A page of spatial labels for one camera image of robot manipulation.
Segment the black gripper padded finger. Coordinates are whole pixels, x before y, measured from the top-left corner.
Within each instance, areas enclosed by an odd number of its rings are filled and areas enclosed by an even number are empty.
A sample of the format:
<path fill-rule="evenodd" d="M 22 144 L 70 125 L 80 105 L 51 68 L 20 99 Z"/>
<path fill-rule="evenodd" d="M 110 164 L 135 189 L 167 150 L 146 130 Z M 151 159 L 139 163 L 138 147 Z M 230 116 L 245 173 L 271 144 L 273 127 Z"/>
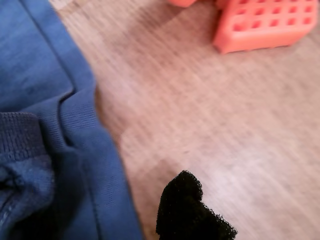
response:
<path fill-rule="evenodd" d="M 200 181 L 183 170 L 164 188 L 157 212 L 160 240 L 234 240 L 238 231 L 203 202 Z"/>

